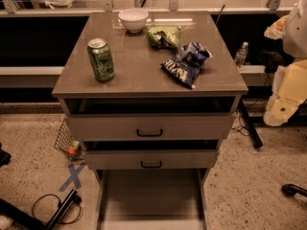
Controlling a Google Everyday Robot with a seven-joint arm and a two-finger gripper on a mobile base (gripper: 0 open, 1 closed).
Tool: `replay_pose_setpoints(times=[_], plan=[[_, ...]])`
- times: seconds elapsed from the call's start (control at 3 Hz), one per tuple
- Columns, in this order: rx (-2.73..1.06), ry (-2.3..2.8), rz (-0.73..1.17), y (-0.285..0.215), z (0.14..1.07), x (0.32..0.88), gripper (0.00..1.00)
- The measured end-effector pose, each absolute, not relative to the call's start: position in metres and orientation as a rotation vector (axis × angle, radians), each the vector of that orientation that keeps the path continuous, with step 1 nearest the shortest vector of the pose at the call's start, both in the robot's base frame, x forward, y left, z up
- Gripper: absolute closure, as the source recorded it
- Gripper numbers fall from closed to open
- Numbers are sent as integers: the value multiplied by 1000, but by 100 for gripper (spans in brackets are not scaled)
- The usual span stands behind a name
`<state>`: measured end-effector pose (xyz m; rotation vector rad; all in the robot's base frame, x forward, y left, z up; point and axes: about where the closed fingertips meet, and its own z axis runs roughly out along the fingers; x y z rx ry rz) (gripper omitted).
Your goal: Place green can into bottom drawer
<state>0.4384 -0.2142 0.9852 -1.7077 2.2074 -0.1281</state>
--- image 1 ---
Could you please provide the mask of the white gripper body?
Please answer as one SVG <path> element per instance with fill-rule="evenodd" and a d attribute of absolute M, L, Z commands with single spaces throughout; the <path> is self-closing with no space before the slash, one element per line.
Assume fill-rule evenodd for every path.
<path fill-rule="evenodd" d="M 281 117 L 290 119 L 307 100 L 307 59 L 296 59 L 285 69 L 278 96 Z"/>

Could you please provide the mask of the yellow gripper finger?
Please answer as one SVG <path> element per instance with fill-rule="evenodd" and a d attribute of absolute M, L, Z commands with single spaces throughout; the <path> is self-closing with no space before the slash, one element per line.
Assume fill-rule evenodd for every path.
<path fill-rule="evenodd" d="M 280 104 L 278 94 L 278 90 L 281 87 L 284 77 L 285 67 L 278 66 L 273 77 L 272 95 L 269 97 L 266 105 L 266 111 L 263 116 L 263 121 L 270 127 L 279 127 L 287 122 L 287 118 L 284 116 L 284 114 L 280 113 L 283 106 Z"/>
<path fill-rule="evenodd" d="M 264 36 L 274 40 L 282 39 L 284 37 L 287 19 L 288 16 L 284 15 L 276 20 L 264 31 Z"/>

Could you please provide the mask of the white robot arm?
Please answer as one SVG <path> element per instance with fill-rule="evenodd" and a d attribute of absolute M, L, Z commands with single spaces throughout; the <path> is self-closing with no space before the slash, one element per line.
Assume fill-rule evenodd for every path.
<path fill-rule="evenodd" d="M 265 36 L 282 38 L 284 52 L 295 59 L 277 67 L 263 117 L 266 125 L 279 127 L 307 100 L 307 0 L 299 0 L 288 15 L 265 30 Z"/>

